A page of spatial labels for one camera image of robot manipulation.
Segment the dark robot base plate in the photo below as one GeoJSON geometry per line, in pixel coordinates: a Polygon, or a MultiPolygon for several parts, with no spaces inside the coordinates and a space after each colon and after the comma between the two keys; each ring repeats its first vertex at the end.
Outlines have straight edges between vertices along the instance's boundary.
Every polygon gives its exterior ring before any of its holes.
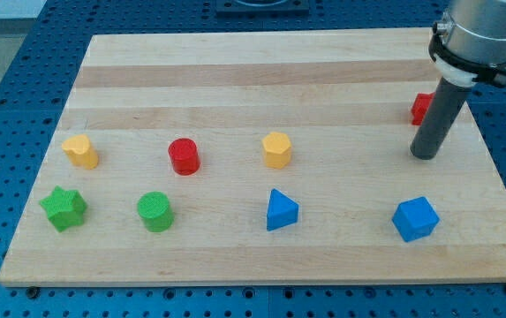
{"type": "Polygon", "coordinates": [[[215,0],[217,15],[308,13],[308,0],[215,0]]]}

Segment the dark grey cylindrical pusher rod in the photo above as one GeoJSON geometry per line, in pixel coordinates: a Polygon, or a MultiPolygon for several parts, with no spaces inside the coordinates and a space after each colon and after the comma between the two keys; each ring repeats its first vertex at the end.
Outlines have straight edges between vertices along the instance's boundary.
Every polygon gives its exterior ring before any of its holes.
{"type": "Polygon", "coordinates": [[[415,157],[421,160],[435,158],[470,93],[469,87],[460,87],[444,78],[440,79],[433,100],[410,145],[415,157]]]}

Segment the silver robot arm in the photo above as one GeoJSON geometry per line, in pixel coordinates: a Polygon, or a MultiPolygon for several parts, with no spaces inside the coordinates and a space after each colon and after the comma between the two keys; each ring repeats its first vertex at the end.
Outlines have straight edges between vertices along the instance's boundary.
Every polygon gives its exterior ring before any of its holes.
{"type": "Polygon", "coordinates": [[[433,159],[478,83],[506,87],[506,0],[454,0],[432,25],[428,53],[442,77],[410,150],[433,159]]]}

